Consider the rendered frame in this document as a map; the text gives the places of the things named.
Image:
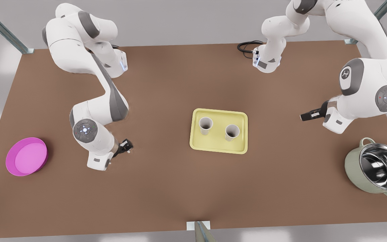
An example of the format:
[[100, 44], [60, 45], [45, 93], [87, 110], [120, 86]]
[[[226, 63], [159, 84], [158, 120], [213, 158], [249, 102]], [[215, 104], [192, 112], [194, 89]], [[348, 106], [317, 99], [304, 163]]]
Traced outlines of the white IKEA cup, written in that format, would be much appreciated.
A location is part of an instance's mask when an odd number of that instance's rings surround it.
[[225, 129], [225, 140], [230, 142], [233, 139], [237, 138], [240, 133], [241, 130], [237, 125], [230, 124]]
[[202, 117], [199, 120], [200, 133], [208, 135], [210, 129], [213, 127], [213, 120], [209, 117]]

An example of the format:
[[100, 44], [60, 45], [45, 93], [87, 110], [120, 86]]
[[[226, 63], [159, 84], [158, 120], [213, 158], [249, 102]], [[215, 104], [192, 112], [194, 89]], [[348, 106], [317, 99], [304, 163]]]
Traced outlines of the green steel-lined pot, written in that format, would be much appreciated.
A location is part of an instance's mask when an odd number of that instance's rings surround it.
[[349, 180], [362, 191], [387, 196], [387, 145], [365, 137], [345, 157]]

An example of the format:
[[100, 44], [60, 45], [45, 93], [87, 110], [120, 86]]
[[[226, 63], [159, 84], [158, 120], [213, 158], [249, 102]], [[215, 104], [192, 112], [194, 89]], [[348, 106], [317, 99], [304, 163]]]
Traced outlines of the silver frame post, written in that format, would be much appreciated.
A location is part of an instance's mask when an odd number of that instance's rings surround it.
[[0, 34], [22, 54], [33, 54], [34, 49], [26, 47], [1, 21]]
[[[374, 12], [374, 16], [377, 18], [377, 20], [381, 20], [386, 13], [387, 13], [387, 0], [385, 0], [381, 4], [381, 6]], [[358, 40], [350, 38], [350, 39], [344, 39], [344, 42], [345, 44], [355, 45], [358, 43]]]
[[195, 232], [195, 242], [217, 242], [210, 232], [210, 221], [188, 221], [186, 226]]

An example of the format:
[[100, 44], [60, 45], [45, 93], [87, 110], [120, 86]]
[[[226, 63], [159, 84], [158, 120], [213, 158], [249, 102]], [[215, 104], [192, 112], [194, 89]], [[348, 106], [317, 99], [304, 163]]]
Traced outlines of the pink round bowl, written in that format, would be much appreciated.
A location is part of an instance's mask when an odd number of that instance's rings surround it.
[[41, 139], [28, 137], [14, 144], [6, 155], [9, 173], [26, 176], [39, 171], [47, 162], [49, 151]]

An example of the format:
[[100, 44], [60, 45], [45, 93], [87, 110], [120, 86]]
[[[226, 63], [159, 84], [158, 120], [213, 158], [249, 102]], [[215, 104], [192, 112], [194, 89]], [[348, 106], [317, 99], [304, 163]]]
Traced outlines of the yellow rectangular tray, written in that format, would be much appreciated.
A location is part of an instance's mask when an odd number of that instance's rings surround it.
[[[208, 135], [200, 133], [199, 120], [202, 117], [213, 120], [213, 127]], [[225, 129], [230, 124], [237, 125], [241, 133], [229, 142], [225, 140]], [[248, 117], [244, 112], [195, 109], [192, 113], [189, 145], [194, 150], [244, 154], [248, 150]]]

